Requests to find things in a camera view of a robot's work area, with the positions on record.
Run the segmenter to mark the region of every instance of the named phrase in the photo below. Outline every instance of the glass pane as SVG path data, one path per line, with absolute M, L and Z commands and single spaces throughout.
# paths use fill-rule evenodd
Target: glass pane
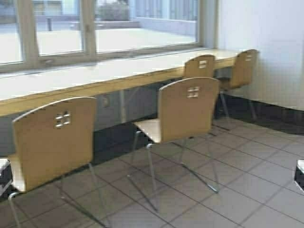
M 0 0 L 0 64 L 23 60 L 14 0 Z
M 197 42 L 198 0 L 96 0 L 97 52 Z
M 33 0 L 40 55 L 83 50 L 79 0 Z

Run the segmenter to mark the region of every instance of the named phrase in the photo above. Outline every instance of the floor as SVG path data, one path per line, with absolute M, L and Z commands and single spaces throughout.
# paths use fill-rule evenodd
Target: floor
M 302 228 L 304 193 L 293 183 L 296 160 L 304 154 L 304 136 L 225 118 L 214 121 L 211 134 L 190 140 L 184 162 L 214 184 L 207 142 L 216 157 L 220 191 L 213 193 L 177 163 L 181 142 L 155 146 L 160 211 L 156 213 L 128 181 L 132 177 L 154 202 L 144 148 L 95 166 L 113 228 Z M 55 181 L 16 198 L 24 228 L 97 228 L 58 197 Z M 88 169 L 66 178 L 64 190 L 98 218 Z M 0 228 L 14 228 L 7 201 L 0 204 Z

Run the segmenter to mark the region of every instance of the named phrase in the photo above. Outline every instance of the outdoor patio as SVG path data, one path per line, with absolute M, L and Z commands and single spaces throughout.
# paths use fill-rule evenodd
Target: outdoor patio
M 78 52 L 82 50 L 81 32 L 77 30 L 38 31 L 41 55 Z M 96 30 L 97 52 L 111 52 L 139 48 L 160 47 L 195 42 L 191 36 L 176 35 L 143 28 Z M 0 34 L 0 64 L 22 61 L 17 33 Z

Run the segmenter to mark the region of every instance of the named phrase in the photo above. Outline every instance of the window frame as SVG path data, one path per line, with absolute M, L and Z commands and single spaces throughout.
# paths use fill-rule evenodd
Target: window frame
M 203 48 L 203 15 L 204 1 L 198 0 L 197 42 L 188 44 L 148 47 L 116 52 L 97 53 L 95 36 L 95 0 L 79 0 L 80 23 L 82 24 L 83 51 L 53 55 L 39 55 L 34 3 L 32 0 L 14 0 L 19 26 L 20 42 L 23 51 L 23 62 L 0 64 L 0 73 L 18 70 L 39 69 L 60 65 L 96 62 L 113 58 L 137 57 L 170 51 L 182 51 L 192 48 Z

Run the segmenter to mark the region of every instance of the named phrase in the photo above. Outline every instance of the chair leg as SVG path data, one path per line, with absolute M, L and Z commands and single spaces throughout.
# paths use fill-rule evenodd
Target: chair leg
M 150 167 L 150 174 L 151 174 L 151 180 L 152 180 L 152 185 L 153 185 L 153 190 L 154 190 L 154 195 L 155 195 L 155 205 L 150 201 L 150 199 L 143 193 L 143 191 L 137 186 L 135 181 L 132 179 L 131 175 L 128 175 L 128 179 L 130 183 L 136 188 L 136 190 L 145 198 L 147 203 L 156 211 L 158 212 L 158 197 L 157 197 L 157 186 L 156 186 L 156 179 L 155 179 L 155 173 L 154 173 L 154 167 L 152 163 L 152 157 L 151 157 L 151 147 L 153 146 L 152 143 L 148 144 L 146 146 L 147 153 L 148 153 L 148 160 L 149 160 L 149 167 Z
M 95 175 L 95 172 L 94 172 L 94 169 L 93 169 L 92 164 L 89 163 L 88 166 L 89 166 L 89 169 L 90 169 L 90 172 L 91 172 L 91 175 L 92 175 L 93 183 L 94 183 L 95 188 L 96 188 L 96 190 L 97 190 L 97 192 L 98 192 L 98 197 L 99 197 L 100 206 L 101 206 L 101 208 L 102 208 L 102 209 L 104 210 L 104 212 L 105 212 L 105 219 L 107 220 L 107 222 L 108 222 L 108 224 L 109 224 L 108 228 L 110 228 L 110 227 L 112 226 L 112 224 L 111 224 L 111 221 L 110 221 L 110 219 L 109 219 L 109 217 L 108 217 L 108 211 L 107 211 L 107 209 L 106 209 L 106 207 L 105 207 L 105 205 L 104 205 L 104 202 L 103 202 L 101 188 L 100 188 L 100 186 L 98 186 L 97 178 L 96 178 L 96 175 Z
M 183 142 L 182 142 L 182 149 L 181 149 L 181 152 L 180 152 L 179 163 L 182 162 L 182 157 L 184 155 L 186 144 L 187 144 L 187 139 L 184 139 Z
M 230 117 L 229 117 L 229 112 L 228 112 L 228 108 L 227 108 L 227 104 L 226 104 L 226 100 L 225 100 L 224 92 L 223 92 L 223 91 L 221 91 L 219 95 L 220 95 L 220 99 L 221 99 L 222 104 L 223 104 L 223 108 L 224 108 L 224 112 L 225 112 L 225 115 L 226 115 L 227 121 L 228 121 L 228 122 L 229 122 L 229 124 L 230 124 Z
M 20 224 L 20 221 L 19 221 L 19 218 L 18 218 L 18 215 L 17 215 L 17 211 L 16 211 L 16 208 L 15 208 L 15 204 L 13 202 L 13 198 L 15 196 L 19 195 L 19 194 L 20 194 L 19 192 L 13 192 L 12 194 L 9 195 L 9 198 L 8 198 L 9 205 L 10 205 L 11 211 L 13 213 L 17 228 L 21 228 L 21 224 Z
M 189 172 L 191 172 L 196 178 L 198 178 L 207 187 L 209 187 L 212 191 L 214 191 L 215 193 L 218 193 L 219 192 L 218 175 L 217 175 L 217 172 L 216 172 L 215 164 L 213 163 L 213 160 L 214 160 L 213 154 L 212 154 L 211 150 L 209 149 L 209 141 L 207 140 L 207 142 L 208 142 L 208 145 L 207 145 L 208 151 L 209 151 L 209 154 L 210 154 L 210 157 L 211 157 L 211 165 L 212 165 L 212 168 L 213 168 L 213 171 L 214 171 L 216 185 L 217 185 L 216 188 L 213 187 L 212 185 L 208 184 L 205 180 L 203 180 L 194 170 L 189 168 L 185 163 L 181 163 L 181 165 L 182 165 L 182 167 L 187 169 Z
M 132 146 L 132 155 L 131 155 L 131 161 L 130 164 L 133 165 L 134 163 L 134 158 L 135 158 L 135 149 L 136 149 L 136 145 L 137 145 L 137 141 L 138 141 L 138 136 L 140 135 L 141 131 L 137 131 L 135 133 L 135 138 L 134 138 L 134 142 L 133 142 L 133 146 Z
M 152 146 L 153 146 L 153 144 L 150 143 L 146 146 L 146 148 L 147 148 L 147 152 L 148 152 L 150 174 L 151 174 L 151 180 L 152 180 L 152 185 L 153 185 L 153 190 L 154 190 L 154 195 L 155 195 L 156 211 L 158 211 L 159 202 L 158 202 L 158 196 L 157 196 L 157 186 L 156 186 L 156 179 L 155 179 L 155 173 L 154 173 L 154 166 L 153 166 L 152 157 L 151 157 Z
M 255 107 L 252 103 L 252 100 L 248 100 L 248 102 L 249 102 L 252 118 L 253 118 L 254 121 L 256 121 L 257 120 L 257 114 L 256 114 L 256 111 L 255 111 Z
M 91 171 L 91 174 L 92 174 L 92 178 L 93 178 L 93 182 L 94 182 L 94 185 L 96 187 L 96 190 L 98 191 L 98 194 L 99 194 L 99 197 L 101 197 L 101 193 L 100 193 L 100 188 L 98 187 L 98 184 L 97 184 L 97 178 L 95 176 L 95 173 L 94 173 L 94 170 L 93 170 L 93 167 L 91 164 L 88 164 L 89 165 L 89 168 L 90 168 L 90 171 Z M 105 210 L 105 207 L 103 205 L 103 202 L 101 201 L 101 198 L 100 198 L 100 203 L 101 203 L 101 206 L 102 208 L 104 209 L 105 211 L 105 215 L 106 215 L 106 219 L 109 223 L 109 225 L 105 225 L 103 222 L 101 222 L 99 219 L 97 219 L 94 215 L 92 215 L 87 209 L 85 209 L 83 206 L 81 206 L 77 201 L 75 201 L 67 192 L 64 192 L 63 191 L 63 186 L 64 186 L 64 178 L 65 176 L 62 175 L 61 176 L 61 184 L 60 184 L 60 197 L 61 199 L 68 205 L 70 205 L 71 207 L 73 207 L 74 209 L 78 210 L 79 212 L 81 212 L 82 214 L 84 214 L 85 216 L 87 216 L 88 218 L 90 218 L 91 220 L 93 220 L 94 222 L 96 222 L 97 224 L 99 224 L 100 226 L 104 227 L 104 228 L 110 228 L 111 227 L 111 223 L 110 223 L 110 220 L 108 219 L 108 216 L 107 216 L 107 213 L 106 213 L 106 210 Z
M 212 150 L 210 149 L 210 142 L 208 139 L 206 139 L 207 141 L 207 149 L 208 149 L 208 153 L 210 155 L 210 158 L 211 158 L 211 166 L 212 166 L 212 169 L 213 169 L 213 173 L 214 173 L 214 178 L 215 178 L 215 183 L 216 183 L 216 189 L 214 189 L 214 187 L 212 186 L 209 186 L 211 187 L 212 190 L 214 190 L 216 193 L 219 192 L 219 177 L 218 177 L 218 172 L 216 170 L 216 167 L 215 167 L 215 163 L 214 163 L 214 156 L 213 156 L 213 152 Z

